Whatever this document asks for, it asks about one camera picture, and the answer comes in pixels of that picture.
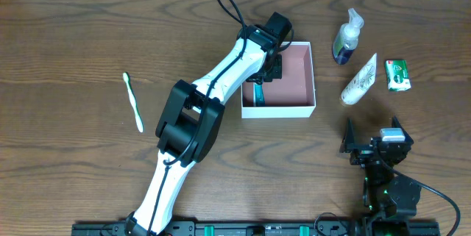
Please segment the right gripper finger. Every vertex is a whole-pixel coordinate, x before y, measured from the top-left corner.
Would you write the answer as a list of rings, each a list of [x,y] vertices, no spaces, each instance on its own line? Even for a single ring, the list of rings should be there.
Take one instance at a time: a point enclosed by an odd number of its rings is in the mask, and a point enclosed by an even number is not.
[[[414,143],[414,140],[411,138],[411,136],[407,133],[407,131],[402,127],[402,125],[400,124],[400,122],[398,121],[397,117],[396,116],[393,116],[392,117],[392,127],[393,128],[398,128],[398,129],[401,129],[404,136],[405,136],[405,142],[406,143],[409,143],[409,144],[413,144]]]
[[[347,125],[343,140],[340,145],[340,153],[351,153],[355,149],[355,135],[353,123],[350,118],[347,119]]]

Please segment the teal toothpaste tube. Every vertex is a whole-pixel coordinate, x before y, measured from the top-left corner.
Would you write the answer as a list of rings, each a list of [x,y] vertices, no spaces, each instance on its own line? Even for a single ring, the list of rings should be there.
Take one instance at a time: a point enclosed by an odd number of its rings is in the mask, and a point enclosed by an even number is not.
[[[254,83],[254,106],[255,107],[264,107],[266,105],[265,98],[263,94],[263,86],[262,84]]]

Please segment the green white toothbrush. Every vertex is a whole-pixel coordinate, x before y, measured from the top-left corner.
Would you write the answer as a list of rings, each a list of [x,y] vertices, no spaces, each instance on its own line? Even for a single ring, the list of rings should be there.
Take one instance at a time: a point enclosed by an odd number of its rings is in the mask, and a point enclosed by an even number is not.
[[[141,119],[140,113],[138,111],[138,105],[137,105],[137,101],[136,101],[136,98],[135,98],[135,94],[133,93],[132,86],[130,84],[130,75],[127,72],[124,72],[122,74],[122,76],[123,76],[124,83],[127,87],[127,93],[128,93],[128,97],[129,97],[129,100],[130,100],[130,105],[131,105],[131,107],[133,109],[133,112],[134,112],[137,129],[140,133],[143,133],[144,132],[144,124],[143,124],[143,121]]]

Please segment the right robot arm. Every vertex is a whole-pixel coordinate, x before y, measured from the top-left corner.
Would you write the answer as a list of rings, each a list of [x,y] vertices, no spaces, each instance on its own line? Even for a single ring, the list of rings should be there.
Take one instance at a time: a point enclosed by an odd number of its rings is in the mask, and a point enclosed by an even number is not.
[[[421,187],[411,178],[394,174],[393,167],[402,162],[413,139],[393,117],[389,128],[380,130],[368,144],[355,141],[353,123],[347,120],[341,153],[350,155],[350,164],[365,171],[363,204],[369,213],[362,215],[351,235],[410,235],[408,219],[417,214]]]

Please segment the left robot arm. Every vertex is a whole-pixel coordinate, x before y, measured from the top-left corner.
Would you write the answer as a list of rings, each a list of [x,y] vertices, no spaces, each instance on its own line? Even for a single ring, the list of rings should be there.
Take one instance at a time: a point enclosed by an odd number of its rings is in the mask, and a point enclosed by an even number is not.
[[[216,141],[225,104],[244,82],[263,84],[282,77],[283,41],[292,24],[274,12],[264,24],[243,26],[232,51],[192,83],[178,81],[155,131],[157,167],[141,206],[126,219],[126,235],[159,235],[191,168]]]

